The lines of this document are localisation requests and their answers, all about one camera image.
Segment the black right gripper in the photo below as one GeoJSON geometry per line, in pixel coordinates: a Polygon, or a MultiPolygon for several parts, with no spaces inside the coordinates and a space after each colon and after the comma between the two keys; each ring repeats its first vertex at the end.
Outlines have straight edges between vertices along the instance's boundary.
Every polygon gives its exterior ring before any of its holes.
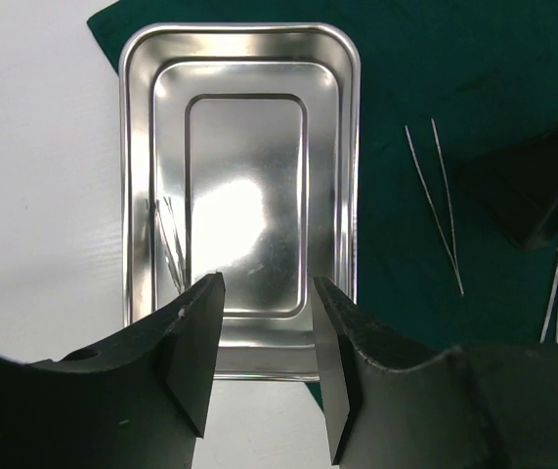
{"type": "Polygon", "coordinates": [[[515,247],[539,249],[558,235],[558,123],[460,165],[453,178],[515,247]]]}

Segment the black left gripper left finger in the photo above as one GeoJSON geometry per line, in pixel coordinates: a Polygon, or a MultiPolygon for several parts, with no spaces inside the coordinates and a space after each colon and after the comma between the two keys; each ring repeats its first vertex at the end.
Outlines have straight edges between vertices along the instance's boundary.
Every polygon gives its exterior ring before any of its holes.
{"type": "Polygon", "coordinates": [[[223,323],[221,274],[60,361],[0,357],[0,468],[189,468],[223,323]]]}

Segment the stainless steel instrument tray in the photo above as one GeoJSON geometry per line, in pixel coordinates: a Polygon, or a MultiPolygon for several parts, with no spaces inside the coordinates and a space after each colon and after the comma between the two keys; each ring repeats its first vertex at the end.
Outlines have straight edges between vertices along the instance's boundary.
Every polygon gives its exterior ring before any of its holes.
{"type": "Polygon", "coordinates": [[[218,272],[217,377],[316,381],[309,279],[357,295],[356,45],[321,22],[154,23],[118,77],[125,322],[218,272]]]}

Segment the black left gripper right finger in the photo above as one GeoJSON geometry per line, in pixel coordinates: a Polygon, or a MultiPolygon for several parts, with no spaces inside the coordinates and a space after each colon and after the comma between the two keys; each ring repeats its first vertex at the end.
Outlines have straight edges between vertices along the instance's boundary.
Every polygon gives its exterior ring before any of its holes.
{"type": "Polygon", "coordinates": [[[558,344],[434,351],[311,281],[331,463],[558,468],[558,344]]]}

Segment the thin steel tweezers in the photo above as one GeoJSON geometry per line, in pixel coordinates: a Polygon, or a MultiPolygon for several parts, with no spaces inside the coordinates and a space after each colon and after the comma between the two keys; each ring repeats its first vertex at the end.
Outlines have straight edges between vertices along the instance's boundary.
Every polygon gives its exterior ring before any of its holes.
{"type": "Polygon", "coordinates": [[[430,118],[430,126],[431,126],[432,137],[434,140],[435,151],[437,155],[437,163],[438,163],[439,174],[441,179],[441,186],[443,190],[443,198],[445,203],[445,215],[447,216],[446,223],[444,223],[444,220],[441,215],[442,210],[440,209],[439,205],[436,203],[434,193],[430,190],[429,184],[427,182],[427,178],[425,177],[425,173],[420,163],[420,159],[417,154],[416,145],[414,143],[411,131],[407,125],[404,126],[404,130],[405,130],[409,154],[411,156],[413,167],[416,176],[418,178],[419,184],[421,186],[422,192],[425,196],[427,205],[429,207],[432,220],[435,224],[437,233],[439,235],[439,239],[449,259],[458,294],[461,297],[464,297],[465,285],[463,282],[460,265],[459,265],[459,259],[458,259],[456,222],[454,218],[454,209],[453,209],[453,203],[451,197],[451,186],[449,182],[447,165],[444,159],[444,153],[443,153],[441,139],[439,135],[438,124],[434,117],[430,118]]]}

